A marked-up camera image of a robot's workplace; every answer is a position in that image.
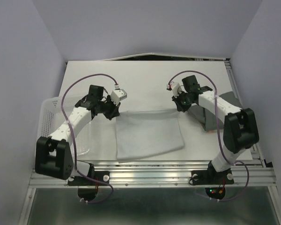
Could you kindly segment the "grey skirt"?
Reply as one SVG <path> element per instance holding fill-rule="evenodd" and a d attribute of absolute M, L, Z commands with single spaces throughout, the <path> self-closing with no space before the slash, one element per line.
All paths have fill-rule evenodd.
<path fill-rule="evenodd" d="M 230 104 L 242 108 L 239 99 L 235 97 L 232 91 L 223 93 L 220 97 Z M 187 112 L 201 124 L 205 132 L 217 129 L 215 115 L 209 110 L 206 110 L 199 105 L 192 105 Z"/>

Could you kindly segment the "white skirt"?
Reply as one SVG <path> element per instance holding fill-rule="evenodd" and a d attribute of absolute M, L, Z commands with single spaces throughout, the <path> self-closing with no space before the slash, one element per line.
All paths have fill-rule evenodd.
<path fill-rule="evenodd" d="M 184 148 L 178 111 L 127 111 L 116 118 L 117 160 L 134 161 Z"/>

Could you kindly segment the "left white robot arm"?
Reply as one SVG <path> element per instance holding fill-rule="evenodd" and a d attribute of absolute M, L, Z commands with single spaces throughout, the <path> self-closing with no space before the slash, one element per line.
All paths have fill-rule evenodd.
<path fill-rule="evenodd" d="M 76 137 L 99 114 L 108 120 L 118 117 L 121 101 L 127 97 L 117 85 L 111 94 L 104 96 L 104 92 L 104 87 L 90 85 L 88 94 L 74 105 L 70 115 L 61 108 L 65 121 L 54 132 L 37 140 L 36 173 L 61 180 L 78 176 L 85 185 L 94 181 L 92 170 L 78 169 Z"/>

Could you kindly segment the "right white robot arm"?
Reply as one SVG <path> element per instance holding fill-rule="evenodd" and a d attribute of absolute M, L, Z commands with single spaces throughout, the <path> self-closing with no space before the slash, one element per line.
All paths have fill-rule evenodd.
<path fill-rule="evenodd" d="M 222 122 L 223 133 L 217 127 L 220 152 L 209 162 L 206 170 L 192 171 L 190 185 L 233 184 L 231 167 L 241 164 L 238 157 L 259 142 L 259 132 L 255 113 L 252 109 L 235 106 L 221 98 L 216 87 L 201 87 L 196 79 L 196 71 L 184 78 L 182 84 L 173 79 L 167 84 L 172 91 L 172 101 L 179 112 L 186 112 L 192 105 L 210 111 L 216 123 Z"/>

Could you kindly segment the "white plastic laundry basket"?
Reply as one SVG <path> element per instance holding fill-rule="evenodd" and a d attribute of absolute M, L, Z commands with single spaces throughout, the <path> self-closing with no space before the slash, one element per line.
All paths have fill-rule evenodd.
<path fill-rule="evenodd" d="M 73 111 L 74 105 L 82 98 L 82 96 L 73 95 L 65 97 L 64 110 L 69 116 Z M 61 110 L 62 97 L 53 97 L 45 100 L 41 105 L 40 117 L 37 130 L 37 138 L 41 136 L 49 136 L 57 130 L 65 117 Z M 91 149 L 91 129 L 90 123 L 87 123 L 80 133 L 76 136 L 77 155 L 82 156 L 90 152 Z"/>

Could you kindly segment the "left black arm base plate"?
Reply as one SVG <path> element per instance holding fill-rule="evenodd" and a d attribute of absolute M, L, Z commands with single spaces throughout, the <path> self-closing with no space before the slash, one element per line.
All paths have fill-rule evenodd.
<path fill-rule="evenodd" d="M 94 178 L 95 180 L 101 181 L 101 182 L 107 182 L 109 183 L 110 179 L 110 172 L 109 171 L 95 171 Z M 81 177 L 81 176 L 75 176 L 67 181 L 68 186 L 101 186 L 101 184 L 98 184 L 93 181 L 89 181 L 88 179 Z"/>

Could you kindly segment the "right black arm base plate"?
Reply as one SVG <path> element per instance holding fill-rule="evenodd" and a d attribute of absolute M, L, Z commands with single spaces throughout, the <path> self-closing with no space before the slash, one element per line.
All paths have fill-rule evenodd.
<path fill-rule="evenodd" d="M 226 172 L 211 172 L 208 170 L 194 170 L 189 179 L 189 184 L 196 185 L 209 185 L 216 186 L 220 184 L 232 185 L 234 179 L 231 170 Z"/>

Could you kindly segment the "aluminium frame rail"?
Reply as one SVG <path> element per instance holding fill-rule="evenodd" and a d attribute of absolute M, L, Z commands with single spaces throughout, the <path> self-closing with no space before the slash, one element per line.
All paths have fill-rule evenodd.
<path fill-rule="evenodd" d="M 233 177 L 231 187 L 242 187 L 246 175 L 250 176 L 249 187 L 265 186 L 274 205 L 274 211 L 281 224 L 281 203 L 276 188 L 274 169 L 266 167 L 261 160 L 247 162 L 249 170 L 236 165 L 231 168 L 229 177 Z M 193 171 L 203 170 L 207 161 L 140 161 L 120 164 L 113 161 L 97 161 L 95 171 L 99 178 L 109 176 L 114 189 L 120 188 L 188 188 Z M 29 220 L 32 203 L 38 188 L 95 188 L 94 184 L 81 177 L 59 180 L 32 172 L 19 224 L 26 225 Z"/>

